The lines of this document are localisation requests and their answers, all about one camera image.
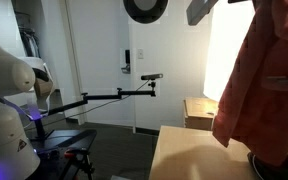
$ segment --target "white door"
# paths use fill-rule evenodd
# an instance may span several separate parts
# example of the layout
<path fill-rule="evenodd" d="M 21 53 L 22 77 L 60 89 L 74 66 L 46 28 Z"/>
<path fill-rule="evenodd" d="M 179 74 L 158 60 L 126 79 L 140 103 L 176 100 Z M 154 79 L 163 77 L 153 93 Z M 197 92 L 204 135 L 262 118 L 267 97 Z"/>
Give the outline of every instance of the white door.
<path fill-rule="evenodd" d="M 81 86 L 89 95 L 114 95 L 130 90 L 131 76 L 123 74 L 129 49 L 128 16 L 119 0 L 66 0 Z M 90 101 L 86 110 L 108 101 Z M 134 99 L 128 98 L 87 113 L 86 122 L 134 125 Z"/>

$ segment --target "black metal arm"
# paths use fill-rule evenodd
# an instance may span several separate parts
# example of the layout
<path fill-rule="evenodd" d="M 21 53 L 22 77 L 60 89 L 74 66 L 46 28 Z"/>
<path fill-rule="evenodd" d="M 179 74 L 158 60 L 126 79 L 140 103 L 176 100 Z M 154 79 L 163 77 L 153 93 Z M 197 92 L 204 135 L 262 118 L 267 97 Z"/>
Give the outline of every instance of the black metal arm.
<path fill-rule="evenodd" d="M 79 106 L 83 106 L 88 104 L 88 101 L 90 100 L 108 100 L 108 99 L 122 99 L 123 96 L 136 96 L 136 95 L 150 95 L 152 97 L 155 97 L 155 82 L 151 82 L 149 86 L 152 87 L 151 91 L 122 91 L 121 88 L 118 88 L 118 93 L 117 95 L 96 95 L 96 96 L 87 96 L 87 93 L 82 93 L 83 100 L 64 105 L 62 107 L 54 108 L 49 110 L 48 116 L 51 116 L 53 114 L 59 113 L 59 112 L 64 112 L 69 109 L 73 109 Z M 45 140 L 49 135 L 46 135 L 43 124 L 42 124 L 42 119 L 35 120 L 35 126 L 37 130 L 37 139 L 40 140 Z"/>

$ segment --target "wooden cabinet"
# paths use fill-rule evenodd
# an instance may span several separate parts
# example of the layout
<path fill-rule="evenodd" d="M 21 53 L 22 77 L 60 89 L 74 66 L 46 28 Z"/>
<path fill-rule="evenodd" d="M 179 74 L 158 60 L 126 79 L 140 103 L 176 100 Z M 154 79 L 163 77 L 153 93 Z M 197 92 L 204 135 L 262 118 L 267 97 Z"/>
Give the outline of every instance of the wooden cabinet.
<path fill-rule="evenodd" d="M 52 91 L 53 82 L 52 81 L 45 82 L 37 78 L 34 84 L 34 88 L 35 88 L 37 97 L 48 96 L 50 92 Z"/>
<path fill-rule="evenodd" d="M 211 130 L 218 103 L 208 98 L 186 98 L 184 100 L 184 127 Z"/>

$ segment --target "black circular light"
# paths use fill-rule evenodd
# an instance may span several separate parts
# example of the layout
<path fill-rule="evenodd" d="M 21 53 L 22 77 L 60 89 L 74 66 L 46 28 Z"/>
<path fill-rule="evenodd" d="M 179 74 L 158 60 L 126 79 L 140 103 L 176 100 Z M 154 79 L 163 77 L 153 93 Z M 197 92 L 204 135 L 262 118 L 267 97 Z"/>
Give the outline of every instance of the black circular light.
<path fill-rule="evenodd" d="M 148 10 L 142 10 L 135 0 L 124 0 L 124 6 L 128 15 L 136 22 L 142 24 L 152 23 L 158 20 L 167 7 L 168 0 L 156 0 L 155 5 Z"/>

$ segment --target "wooden table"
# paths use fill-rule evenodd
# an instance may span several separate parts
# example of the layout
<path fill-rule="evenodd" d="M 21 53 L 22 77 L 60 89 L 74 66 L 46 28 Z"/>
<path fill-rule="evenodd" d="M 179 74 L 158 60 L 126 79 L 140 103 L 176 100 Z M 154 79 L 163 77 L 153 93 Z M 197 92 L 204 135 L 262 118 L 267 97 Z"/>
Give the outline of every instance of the wooden table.
<path fill-rule="evenodd" d="M 223 147 L 210 131 L 162 126 L 150 180 L 257 180 L 248 152 L 235 140 Z"/>

